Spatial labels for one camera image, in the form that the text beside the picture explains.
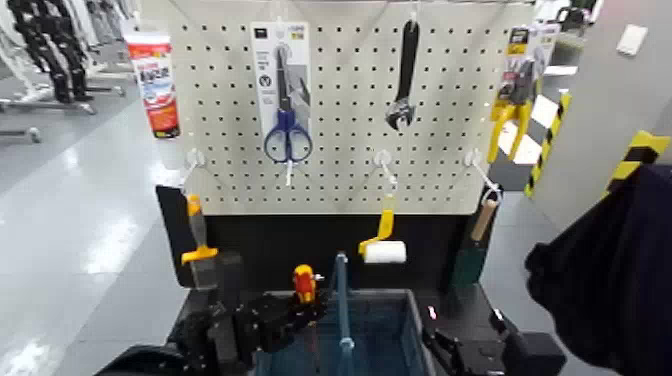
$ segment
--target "pegboard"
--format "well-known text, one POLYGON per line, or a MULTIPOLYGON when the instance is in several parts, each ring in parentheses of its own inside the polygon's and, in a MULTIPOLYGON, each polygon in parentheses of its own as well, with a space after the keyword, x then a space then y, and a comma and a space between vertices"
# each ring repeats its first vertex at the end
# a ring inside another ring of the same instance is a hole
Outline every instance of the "pegboard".
POLYGON ((509 30, 532 20, 528 3, 423 2, 410 97, 416 119, 397 132, 384 115, 397 90, 401 30, 417 3, 283 2, 281 16, 308 22, 311 39, 314 150, 289 187, 286 166, 263 151, 249 31, 252 21, 274 20, 278 3, 142 4, 173 38, 181 142, 208 161, 187 188, 206 214, 379 213, 386 179, 373 157, 381 149, 399 180, 398 213, 476 209, 483 181, 462 160, 487 150, 509 30))

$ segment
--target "hanging clothes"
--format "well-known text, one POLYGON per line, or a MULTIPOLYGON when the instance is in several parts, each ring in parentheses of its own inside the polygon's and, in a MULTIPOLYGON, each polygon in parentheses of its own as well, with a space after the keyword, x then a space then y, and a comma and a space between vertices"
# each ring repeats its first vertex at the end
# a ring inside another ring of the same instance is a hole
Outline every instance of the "hanging clothes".
POLYGON ((671 171, 642 165, 525 263, 567 348, 624 375, 672 374, 671 171))

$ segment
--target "hazard stripe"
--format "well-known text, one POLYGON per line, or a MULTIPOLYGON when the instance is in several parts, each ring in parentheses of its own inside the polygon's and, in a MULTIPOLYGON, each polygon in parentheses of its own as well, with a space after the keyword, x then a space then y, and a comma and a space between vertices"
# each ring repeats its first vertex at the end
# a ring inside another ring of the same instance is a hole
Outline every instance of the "hazard stripe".
POLYGON ((558 131, 560 130, 560 126, 562 126, 565 113, 567 113, 567 109, 569 108, 569 103, 571 102, 571 100, 572 96, 569 95, 568 93, 565 93, 562 95, 562 97, 560 97, 560 103, 558 104, 558 111, 555 114, 555 118, 553 119, 551 127, 548 128, 548 131, 546 132, 544 142, 541 144, 541 154, 539 154, 537 164, 535 164, 532 167, 532 171, 530 171, 530 177, 527 180, 527 185, 525 186, 524 190, 525 195, 527 195, 528 197, 532 196, 532 194, 534 193, 534 187, 539 181, 539 178, 541 177, 542 167, 548 160, 548 156, 551 153, 551 146, 553 144, 553 140, 558 135, 558 131))
POLYGON ((602 198, 618 189, 639 166, 655 162, 669 144, 670 137, 654 136, 647 131, 637 132, 628 146, 623 161, 616 166, 602 198))

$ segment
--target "blue basket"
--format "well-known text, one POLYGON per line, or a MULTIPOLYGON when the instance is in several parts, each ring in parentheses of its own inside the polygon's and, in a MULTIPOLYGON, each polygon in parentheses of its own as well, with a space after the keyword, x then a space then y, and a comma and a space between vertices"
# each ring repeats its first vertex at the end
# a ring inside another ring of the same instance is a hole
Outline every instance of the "blue basket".
POLYGON ((352 366, 341 347, 338 301, 328 304, 316 327, 319 344, 317 373, 312 328, 306 328, 288 348, 258 353, 256 376, 433 376, 419 338, 420 322, 412 292, 406 290, 353 291, 347 299, 352 366))

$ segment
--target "blue scissors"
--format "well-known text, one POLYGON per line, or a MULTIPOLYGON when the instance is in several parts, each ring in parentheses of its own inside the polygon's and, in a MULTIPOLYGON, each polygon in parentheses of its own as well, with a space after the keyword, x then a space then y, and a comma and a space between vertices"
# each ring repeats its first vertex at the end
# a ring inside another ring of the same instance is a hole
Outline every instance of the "blue scissors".
POLYGON ((277 163, 297 163, 308 158, 313 151, 313 141, 305 128, 296 120, 296 112, 287 95, 285 56, 281 48, 276 50, 278 75, 278 123, 264 140, 264 151, 277 163))

